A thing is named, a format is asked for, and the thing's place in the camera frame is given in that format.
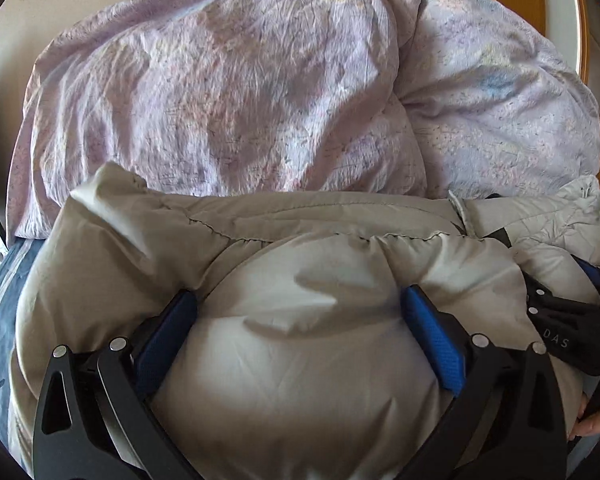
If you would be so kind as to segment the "bare human hand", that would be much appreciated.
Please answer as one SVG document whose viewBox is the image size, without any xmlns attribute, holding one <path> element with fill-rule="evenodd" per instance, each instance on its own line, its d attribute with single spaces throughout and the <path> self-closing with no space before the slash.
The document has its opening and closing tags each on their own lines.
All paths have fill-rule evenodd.
<svg viewBox="0 0 600 480">
<path fill-rule="evenodd" d="M 588 396 L 585 393 L 581 394 L 580 408 L 578 411 L 578 420 L 573 425 L 569 441 L 572 441 L 576 437 L 592 437 L 596 434 L 600 434 L 600 410 L 590 416 L 584 416 L 584 411 L 588 406 Z"/>
</svg>

